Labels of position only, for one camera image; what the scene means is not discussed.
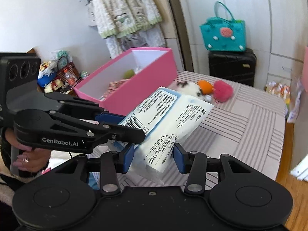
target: camera lens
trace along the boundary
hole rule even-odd
[[[36,73],[36,70],[38,69],[38,64],[37,62],[34,62],[32,64],[32,68],[31,68],[31,74],[34,75]]]
[[[10,79],[10,81],[15,80],[15,78],[17,77],[17,73],[18,73],[17,65],[16,65],[16,64],[13,64],[13,65],[11,66],[10,73],[9,73],[9,79]]]
[[[28,62],[24,62],[20,69],[20,78],[24,79],[29,73],[30,65]]]

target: fingernail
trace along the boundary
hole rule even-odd
[[[18,169],[21,171],[28,171],[25,167],[18,167]]]
[[[20,161],[14,161],[13,166],[15,167],[21,167],[23,164]]]
[[[31,151],[31,150],[32,150],[31,147],[26,146],[26,145],[23,145],[23,144],[21,144],[21,143],[18,145],[17,148],[19,148],[19,149],[21,149],[21,150],[25,150],[25,151]]]

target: human hand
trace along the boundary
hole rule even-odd
[[[12,146],[24,150],[23,154],[18,155],[17,160],[12,164],[13,166],[18,167],[19,170],[36,173],[47,165],[50,159],[51,150],[31,148],[19,143],[14,131],[10,128],[6,129],[5,138]]]

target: barcode number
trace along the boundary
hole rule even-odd
[[[143,123],[139,121],[135,116],[131,116],[128,121],[124,122],[124,126],[133,127],[133,128],[141,128]]]

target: orange plush toy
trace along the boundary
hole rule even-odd
[[[214,86],[205,80],[198,81],[198,85],[202,90],[203,95],[208,95],[213,93]]]

